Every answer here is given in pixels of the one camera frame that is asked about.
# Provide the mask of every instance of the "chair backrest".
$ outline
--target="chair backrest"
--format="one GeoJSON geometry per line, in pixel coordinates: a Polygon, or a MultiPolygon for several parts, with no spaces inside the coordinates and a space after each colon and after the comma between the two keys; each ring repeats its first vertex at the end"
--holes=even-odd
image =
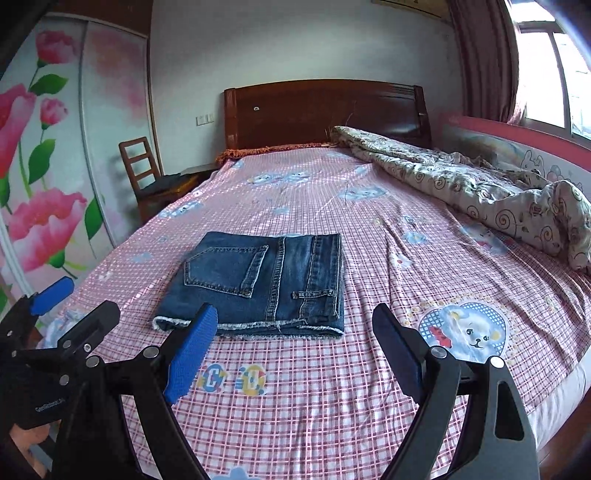
{"type": "Polygon", "coordinates": [[[121,142],[119,144],[119,151],[121,152],[121,158],[123,159],[123,164],[125,165],[127,176],[129,177],[129,181],[131,182],[131,187],[133,188],[135,195],[138,196],[138,193],[141,190],[138,182],[141,179],[149,177],[150,175],[153,175],[154,179],[157,179],[160,176],[160,171],[158,170],[156,160],[152,155],[152,149],[150,149],[148,139],[146,137],[142,137],[136,138],[135,140],[128,140],[127,142],[121,142]],[[133,145],[138,145],[140,143],[144,144],[145,153],[130,158],[127,154],[126,148],[131,147],[133,145]],[[132,165],[140,160],[145,160],[146,158],[150,162],[150,169],[143,171],[142,173],[134,172],[132,165]]]}

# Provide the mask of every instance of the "denim jeans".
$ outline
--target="denim jeans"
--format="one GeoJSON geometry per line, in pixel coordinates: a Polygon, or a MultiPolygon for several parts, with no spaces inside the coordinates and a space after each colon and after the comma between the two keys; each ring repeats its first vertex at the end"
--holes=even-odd
{"type": "Polygon", "coordinates": [[[218,335],[341,336],[340,234],[262,237],[209,232],[173,277],[153,326],[186,326],[207,302],[218,335]]]}

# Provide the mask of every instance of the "jeans back pocket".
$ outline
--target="jeans back pocket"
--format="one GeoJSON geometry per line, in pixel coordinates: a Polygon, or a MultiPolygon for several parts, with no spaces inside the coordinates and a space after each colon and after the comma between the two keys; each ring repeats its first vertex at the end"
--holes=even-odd
{"type": "Polygon", "coordinates": [[[185,261],[184,284],[249,299],[267,250],[268,245],[205,249],[185,261]]]}

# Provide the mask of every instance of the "bed frame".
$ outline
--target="bed frame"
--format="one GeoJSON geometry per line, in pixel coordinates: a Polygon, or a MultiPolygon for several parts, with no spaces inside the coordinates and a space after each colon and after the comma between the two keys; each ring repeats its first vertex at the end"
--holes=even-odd
{"type": "Polygon", "coordinates": [[[370,80],[293,80],[224,91],[226,148],[330,142],[347,125],[431,148],[423,88],[370,80]]]}

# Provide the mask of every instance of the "white wall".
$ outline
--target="white wall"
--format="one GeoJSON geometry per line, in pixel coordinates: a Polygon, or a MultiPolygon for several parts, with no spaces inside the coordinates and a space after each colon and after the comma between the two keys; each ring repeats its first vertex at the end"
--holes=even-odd
{"type": "Polygon", "coordinates": [[[371,0],[154,0],[155,127],[166,173],[225,146],[223,91],[282,80],[381,80],[424,88],[431,126],[461,111],[451,27],[371,0]],[[215,123],[195,117],[214,113],[215,123]]]}

